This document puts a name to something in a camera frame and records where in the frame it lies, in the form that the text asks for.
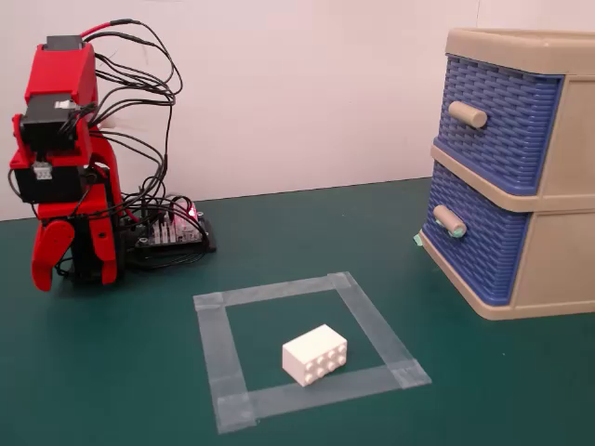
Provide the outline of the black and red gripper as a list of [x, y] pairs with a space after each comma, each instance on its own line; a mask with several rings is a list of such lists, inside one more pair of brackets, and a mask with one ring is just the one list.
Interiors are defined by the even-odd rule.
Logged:
[[17, 183], [15, 188], [9, 179], [10, 187], [24, 203], [73, 205], [63, 216], [46, 218], [45, 224], [51, 222], [46, 226], [40, 223], [38, 227], [31, 265], [34, 285], [41, 291], [50, 290], [53, 268], [59, 263], [74, 238], [74, 228], [70, 223], [84, 220], [90, 221], [95, 254], [101, 261], [102, 283], [113, 283], [117, 277], [117, 260], [112, 222], [108, 217], [89, 217], [92, 211], [84, 211], [82, 203], [84, 197], [90, 196], [92, 186], [101, 185], [106, 193], [106, 206], [112, 205], [109, 168], [99, 164], [90, 164], [87, 167], [61, 166], [53, 167], [50, 174], [50, 179], [38, 179], [32, 168], [10, 169], [8, 173], [9, 177], [15, 176]]

